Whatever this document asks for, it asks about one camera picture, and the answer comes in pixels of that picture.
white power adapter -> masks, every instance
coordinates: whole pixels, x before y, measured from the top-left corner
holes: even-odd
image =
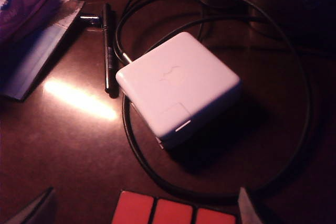
[[[240,94],[240,78],[187,32],[123,67],[116,78],[167,149],[188,139]]]

black cable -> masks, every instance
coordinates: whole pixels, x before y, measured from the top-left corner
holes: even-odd
[[[121,36],[121,28],[124,25],[124,23],[126,22],[126,20],[133,14],[135,13],[137,10],[139,10],[140,8],[142,8],[143,6],[152,3],[153,1],[157,1],[157,0],[147,0],[142,4],[139,4],[138,6],[134,6],[132,7],[126,14],[124,17],[122,17],[121,21],[119,22],[117,29],[115,31],[115,45],[118,47],[117,49],[115,49],[117,55],[119,55],[119,58],[122,59],[123,63],[125,63],[125,61],[123,60],[123,49],[121,46],[121,41],[120,41],[120,36]],[[249,0],[241,0],[247,4],[249,4],[251,7],[253,7],[254,9],[258,10],[261,14],[263,14],[263,16],[274,26],[274,28],[280,33],[281,37],[283,38],[283,40],[285,41],[285,43],[288,45],[290,51],[292,52],[295,60],[297,61],[297,64],[299,66],[299,71],[301,73],[302,76],[302,80],[303,80],[303,85],[304,85],[304,90],[306,93],[306,99],[307,99],[307,106],[306,106],[306,118],[304,121],[304,125],[302,128],[302,132],[300,135],[300,139],[299,139],[299,143],[293,153],[293,155],[291,156],[291,158],[289,159],[289,161],[285,164],[285,166],[275,175],[273,176],[270,180],[266,181],[264,184],[262,184],[261,186],[257,187],[254,189],[254,191],[262,191],[266,188],[268,188],[269,186],[271,186],[275,181],[277,181],[282,175],[285,174],[285,171],[288,170],[288,168],[290,167],[290,165],[295,161],[296,157],[299,155],[303,144],[305,142],[305,140],[307,139],[308,136],[308,129],[309,129],[309,125],[310,125],[310,118],[311,118],[311,89],[310,89],[310,85],[306,76],[306,73],[302,67],[300,58],[298,56],[298,54],[296,53],[296,50],[294,48],[294,46],[291,44],[291,42],[289,41],[289,39],[287,38],[287,36],[285,35],[285,33],[281,30],[281,28],[274,22],[274,20],[272,18],[270,18],[262,9],[260,9],[258,6],[256,6],[255,4],[253,4],[251,1]],[[190,22],[184,26],[179,27],[178,29],[170,32],[167,36],[165,36],[164,38],[162,38],[160,41],[158,41],[153,47],[156,47],[157,45],[159,45],[160,43],[168,40],[169,38],[171,38],[172,36],[174,36],[175,34],[179,33],[180,31],[192,26],[192,25],[196,25],[202,22],[209,22],[209,21],[214,21],[215,19],[228,19],[228,17],[211,17],[210,18],[205,18],[205,19],[200,19],[200,20],[196,20],[194,22]],[[248,17],[240,17],[241,20],[248,20]],[[260,22],[260,21],[264,21],[265,19],[260,19],[260,18],[256,18],[256,17],[250,17],[251,21],[254,22]],[[137,160],[139,161],[140,165],[143,167],[143,169],[146,171],[146,173],[154,180],[154,182],[160,186],[162,189],[168,191],[171,194],[180,196],[180,197],[186,197],[189,199],[197,199],[197,200],[202,200],[202,201],[226,201],[226,202],[232,202],[232,200],[236,200],[237,199],[237,195],[238,192],[233,192],[233,193],[228,193],[228,194],[217,194],[217,193],[201,193],[201,192],[197,192],[197,191],[191,191],[176,185],[173,185],[171,183],[169,183],[167,180],[165,180],[164,178],[162,178],[161,176],[159,176],[149,165],[149,163],[147,162],[147,160],[145,159],[145,157],[143,156],[137,142],[135,139],[135,136],[133,134],[133,130],[132,130],[132,125],[131,125],[131,121],[130,121],[130,102],[128,100],[128,98],[126,98],[125,96],[123,97],[123,102],[122,102],[122,117],[123,117],[123,125],[124,125],[124,129],[125,129],[125,133],[127,136],[127,139],[129,141],[130,147],[132,148],[133,153],[135,154]]]
[[[205,17],[205,7],[204,6],[201,6],[201,18],[204,18]],[[198,28],[198,32],[197,32],[197,36],[196,36],[196,39],[199,41],[199,42],[202,42],[202,32],[203,32],[203,26],[204,26],[204,23],[201,23],[200,27]]]

power cord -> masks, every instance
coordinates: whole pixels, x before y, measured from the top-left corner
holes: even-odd
[[[121,60],[122,63],[124,63],[124,64],[129,63],[129,59],[128,59],[127,55],[125,54],[125,52],[122,48],[122,45],[121,45],[121,41],[120,41],[121,30],[122,30],[123,25],[128,20],[128,18],[130,18],[136,11],[138,11],[139,9],[143,8],[144,6],[146,6],[148,4],[151,4],[155,1],[158,1],[158,0],[146,0],[143,3],[133,5],[132,7],[130,7],[128,9],[127,12],[125,12],[125,14],[121,18],[120,22],[118,23],[118,26],[117,26],[116,31],[115,31],[115,37],[114,37],[114,45],[116,46],[116,48],[114,50],[115,50],[118,58]],[[215,17],[202,18],[202,19],[187,23],[187,24],[177,28],[176,30],[170,32],[164,38],[160,39],[157,43],[155,43],[149,50],[155,48],[156,46],[160,45],[161,43],[167,41],[169,38],[173,37],[174,35],[180,33],[181,31],[183,31],[183,30],[185,30],[185,29],[187,29],[191,26],[194,26],[194,25],[197,25],[197,24],[202,24],[202,23],[205,23],[205,22],[213,22],[213,21],[216,21],[216,20],[239,19],[239,20],[246,21],[246,22],[263,22],[263,23],[268,21],[269,23],[271,23],[274,26],[274,28],[278,31],[278,33],[280,33],[282,39],[285,41],[285,43],[288,45],[290,51],[292,52],[292,54],[293,54],[293,56],[294,56],[294,58],[295,58],[295,60],[298,64],[299,71],[300,71],[301,76],[302,76],[303,85],[304,85],[304,88],[305,88],[304,90],[305,90],[306,99],[307,99],[306,118],[305,118],[305,121],[304,121],[305,123],[304,123],[302,131],[301,131],[299,143],[298,143],[293,155],[291,156],[291,158],[286,162],[285,166],[275,176],[273,176],[271,179],[269,179],[268,181],[266,181],[264,184],[260,185],[259,187],[254,188],[254,190],[253,190],[255,192],[261,192],[261,191],[269,188],[272,184],[274,184],[276,181],[278,181],[285,174],[285,172],[288,170],[288,168],[294,163],[296,158],[299,156],[299,154],[300,154],[300,152],[303,148],[303,145],[304,145],[304,143],[305,143],[305,141],[308,137],[308,131],[309,131],[309,126],[310,126],[310,118],[311,118],[311,113],[312,113],[312,109],[311,109],[311,89],[310,89],[310,84],[308,82],[307,75],[306,75],[306,73],[305,73],[305,71],[302,67],[300,58],[299,58],[294,46],[292,45],[292,43],[290,42],[288,37],[285,35],[285,33],[282,31],[282,29],[276,24],[276,22],[271,17],[269,17],[269,15],[267,15],[257,5],[255,5],[254,3],[252,3],[249,0],[240,0],[240,1],[243,1],[243,2],[247,3],[249,6],[251,6],[252,8],[258,10],[265,18],[250,17],[250,16],[244,16],[244,15],[243,16],[242,15],[215,16]],[[131,120],[130,120],[130,101],[126,96],[123,96],[122,118],[123,118],[124,130],[125,130],[129,145],[130,145],[134,155],[136,156],[138,162],[140,163],[142,168],[146,171],[146,173],[162,189],[168,191],[172,195],[176,195],[176,196],[187,198],[187,199],[198,200],[198,201],[206,201],[206,202],[218,202],[218,201],[220,201],[220,202],[232,203],[232,202],[235,202],[237,200],[238,192],[221,194],[221,193],[202,193],[202,192],[198,192],[198,191],[192,191],[192,190],[188,190],[186,188],[182,188],[182,187],[179,187],[177,185],[171,184],[166,179],[164,179],[163,177],[158,175],[156,173],[156,171],[147,162],[146,158],[143,156],[143,154],[141,152],[141,149],[139,148],[139,146],[136,142],[136,138],[134,136],[132,125],[131,125]]]

laptop charger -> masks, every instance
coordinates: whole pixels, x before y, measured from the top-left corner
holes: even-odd
[[[240,78],[182,32],[117,72],[117,82],[162,148],[173,148],[232,105]]]

apple logo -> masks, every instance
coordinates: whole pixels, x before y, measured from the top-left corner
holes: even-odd
[[[167,81],[171,85],[180,86],[185,80],[185,72],[180,66],[172,66],[169,71],[163,72],[160,81]]]

